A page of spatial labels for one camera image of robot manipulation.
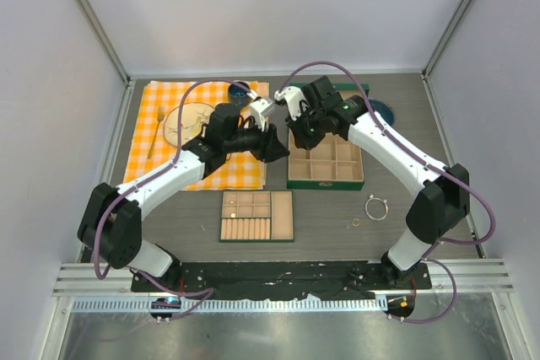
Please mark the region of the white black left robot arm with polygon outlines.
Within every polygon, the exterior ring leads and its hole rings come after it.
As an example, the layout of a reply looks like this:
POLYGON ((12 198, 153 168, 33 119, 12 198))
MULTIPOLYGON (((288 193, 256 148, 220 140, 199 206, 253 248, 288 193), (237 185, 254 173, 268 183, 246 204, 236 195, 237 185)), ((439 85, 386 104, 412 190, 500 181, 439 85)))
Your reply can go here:
POLYGON ((218 105, 202 131, 175 156, 130 182, 97 185, 78 229, 78 239, 92 251, 94 273, 104 279, 110 269, 131 269, 160 291, 177 287, 181 262, 168 250, 143 238, 143 220, 161 203, 220 169, 232 153, 251 153, 263 163, 287 157, 277 128, 268 123, 273 102, 251 103, 249 127, 240 122, 240 109, 218 105))

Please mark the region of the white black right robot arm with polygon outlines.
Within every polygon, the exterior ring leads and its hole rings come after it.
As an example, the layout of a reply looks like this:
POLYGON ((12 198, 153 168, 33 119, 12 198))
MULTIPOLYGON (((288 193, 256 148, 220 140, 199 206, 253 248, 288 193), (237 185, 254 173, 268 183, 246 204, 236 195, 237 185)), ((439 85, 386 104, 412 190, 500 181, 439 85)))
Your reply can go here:
POLYGON ((327 134, 339 136, 374 157, 410 193, 413 203, 406 229, 381 257, 382 281, 388 287, 402 287, 435 243, 468 215, 468 171, 460 164, 449 167, 414 147, 362 96, 344 99, 326 76, 301 88, 288 86, 275 96, 288 107, 286 123, 297 148, 309 150, 327 134))

